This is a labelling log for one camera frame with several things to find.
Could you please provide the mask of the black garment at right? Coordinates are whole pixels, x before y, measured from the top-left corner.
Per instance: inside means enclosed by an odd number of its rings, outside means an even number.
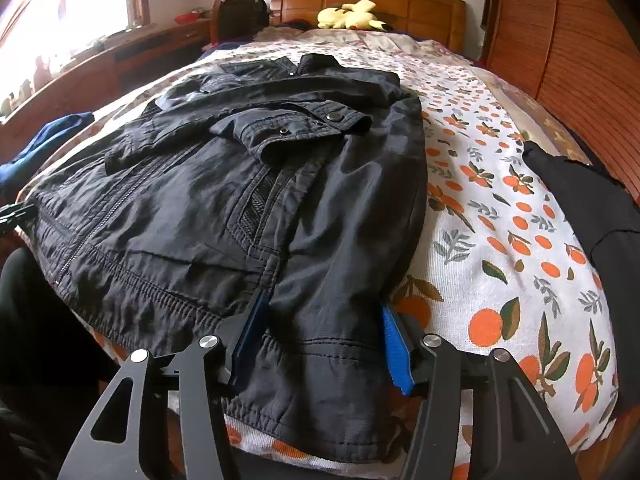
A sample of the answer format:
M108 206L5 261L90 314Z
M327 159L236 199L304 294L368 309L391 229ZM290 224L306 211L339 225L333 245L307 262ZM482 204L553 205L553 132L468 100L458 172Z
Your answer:
M598 168L527 141L523 160L544 181L599 274L612 323L618 384L614 413L639 405L639 205Z

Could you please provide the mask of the wooden slatted wardrobe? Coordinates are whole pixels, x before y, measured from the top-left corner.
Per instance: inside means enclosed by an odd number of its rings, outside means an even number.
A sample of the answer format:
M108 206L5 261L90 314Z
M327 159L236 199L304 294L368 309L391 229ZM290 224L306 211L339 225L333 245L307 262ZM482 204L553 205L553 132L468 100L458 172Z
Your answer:
M639 194L639 50L606 0L496 0L486 67Z

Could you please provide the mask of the long wooden window cabinet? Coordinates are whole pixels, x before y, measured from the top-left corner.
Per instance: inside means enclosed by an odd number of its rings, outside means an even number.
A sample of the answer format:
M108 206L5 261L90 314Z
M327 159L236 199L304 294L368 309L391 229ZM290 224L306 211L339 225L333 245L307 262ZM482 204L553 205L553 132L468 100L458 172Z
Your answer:
M196 61L209 40L209 21L198 20L105 50L62 73L2 122L2 162L17 155L51 120L94 112Z

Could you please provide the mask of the dark wooden chair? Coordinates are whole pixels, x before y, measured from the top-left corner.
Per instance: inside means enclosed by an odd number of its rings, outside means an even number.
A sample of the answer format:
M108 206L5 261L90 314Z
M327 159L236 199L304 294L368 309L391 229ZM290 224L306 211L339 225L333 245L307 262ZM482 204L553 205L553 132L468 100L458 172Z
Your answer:
M269 8L264 0L215 0L210 11L210 42L253 38L268 25Z

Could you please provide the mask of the black zip jacket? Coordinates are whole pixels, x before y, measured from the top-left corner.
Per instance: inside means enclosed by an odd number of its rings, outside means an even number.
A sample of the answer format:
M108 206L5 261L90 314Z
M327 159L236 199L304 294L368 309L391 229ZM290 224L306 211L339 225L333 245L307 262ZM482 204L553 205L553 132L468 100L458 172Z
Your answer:
M421 103L329 55L186 78L46 177L23 226L58 296L169 353L267 304L233 419L339 463L382 460L382 310L426 208Z

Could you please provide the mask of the window with red frame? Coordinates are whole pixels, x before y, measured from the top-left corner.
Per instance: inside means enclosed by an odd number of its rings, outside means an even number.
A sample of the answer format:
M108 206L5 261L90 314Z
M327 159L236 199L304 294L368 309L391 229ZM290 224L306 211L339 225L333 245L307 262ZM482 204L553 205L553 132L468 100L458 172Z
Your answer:
M67 65L121 32L142 25L137 0L12 0L1 13L1 96L17 96L36 73Z

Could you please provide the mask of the pale floral quilt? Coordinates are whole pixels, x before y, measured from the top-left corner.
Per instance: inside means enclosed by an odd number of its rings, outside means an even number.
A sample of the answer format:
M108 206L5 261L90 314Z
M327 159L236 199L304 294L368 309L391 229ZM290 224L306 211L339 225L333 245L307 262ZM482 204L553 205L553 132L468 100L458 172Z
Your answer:
M350 29L309 29L269 26L258 32L254 42L297 41L304 44L352 46L386 53L403 53L424 60L453 66L473 66L474 62L454 53L433 39L416 40L397 32Z

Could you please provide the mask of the yellow Pikachu plush toy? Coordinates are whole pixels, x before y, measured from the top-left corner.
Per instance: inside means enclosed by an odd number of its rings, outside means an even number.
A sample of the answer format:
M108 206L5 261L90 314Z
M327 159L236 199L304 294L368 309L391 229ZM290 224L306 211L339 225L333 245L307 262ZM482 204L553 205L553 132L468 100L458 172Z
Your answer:
M372 13L376 4L371 0L359 0L357 3L344 3L339 8L330 6L317 15L321 29L379 30L391 32L393 27L378 20Z

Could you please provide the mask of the floral orange bed sheet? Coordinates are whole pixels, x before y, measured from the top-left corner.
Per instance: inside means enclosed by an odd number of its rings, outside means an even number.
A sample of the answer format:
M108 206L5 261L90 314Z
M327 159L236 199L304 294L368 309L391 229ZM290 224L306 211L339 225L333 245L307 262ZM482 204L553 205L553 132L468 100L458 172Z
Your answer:
M138 118L172 86L229 63L304 55L332 56L347 67L390 72L421 103L426 208L416 251L384 308L416 318L465 352L511 353L547 405L575 463L575 454L608 429L618 400L610 311L599 274L551 191L523 160L527 136L471 66L435 63L403 53L297 41L252 42L216 52L104 106L38 168L16 203L74 156ZM122 364L134 350L114 344L62 301L85 334ZM354 479L405 479L420 401L388 375L386 412L393 435L382 460L352 464L299 451L224 411L235 466L242 454ZM246 385L243 380L241 390ZM473 393L461 397L454 474L468 476Z

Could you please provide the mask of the folded navy blue garment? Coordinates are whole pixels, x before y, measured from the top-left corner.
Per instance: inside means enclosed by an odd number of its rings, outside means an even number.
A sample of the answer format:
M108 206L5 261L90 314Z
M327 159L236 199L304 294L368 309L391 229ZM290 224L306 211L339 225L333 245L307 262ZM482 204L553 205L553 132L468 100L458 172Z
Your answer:
M83 112L45 124L14 159L1 165L1 199L6 204L14 203L17 193L47 158L92 122L94 115Z

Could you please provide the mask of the red bowl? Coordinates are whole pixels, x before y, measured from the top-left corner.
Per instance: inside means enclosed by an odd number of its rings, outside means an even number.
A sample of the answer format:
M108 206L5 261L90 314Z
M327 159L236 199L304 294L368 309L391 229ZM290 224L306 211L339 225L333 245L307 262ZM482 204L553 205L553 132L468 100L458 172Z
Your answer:
M201 18L201 13L198 11L186 12L179 14L174 18L174 21L178 25L186 25L197 22Z

